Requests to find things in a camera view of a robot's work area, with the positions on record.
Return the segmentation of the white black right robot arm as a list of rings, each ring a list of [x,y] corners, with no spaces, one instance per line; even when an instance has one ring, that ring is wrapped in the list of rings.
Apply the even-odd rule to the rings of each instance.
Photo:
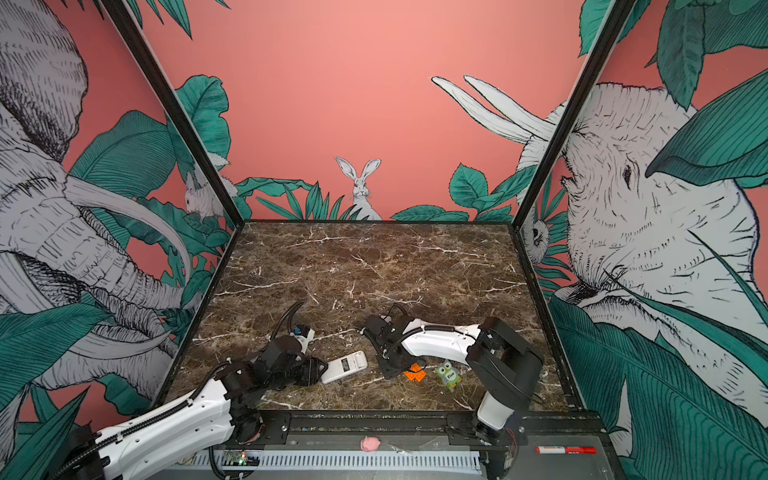
[[[477,429],[496,436],[534,399],[543,355],[499,318],[454,326],[409,316],[372,315],[361,333],[372,344],[387,378],[411,371],[426,357],[467,366],[486,393],[476,411]]]

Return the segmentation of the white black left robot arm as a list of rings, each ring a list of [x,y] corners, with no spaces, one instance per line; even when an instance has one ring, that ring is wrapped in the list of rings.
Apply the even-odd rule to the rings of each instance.
[[[145,415],[93,432],[82,427],[55,454],[47,479],[146,479],[182,457],[264,435],[257,405],[270,390],[312,386],[327,362],[296,337],[276,337],[256,355],[214,366],[192,392]]]

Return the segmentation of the white red remote control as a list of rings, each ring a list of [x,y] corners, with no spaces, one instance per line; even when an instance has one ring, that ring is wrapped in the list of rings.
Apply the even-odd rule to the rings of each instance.
[[[329,384],[360,373],[367,368],[367,357],[362,350],[359,350],[329,362],[320,380],[323,384]]]

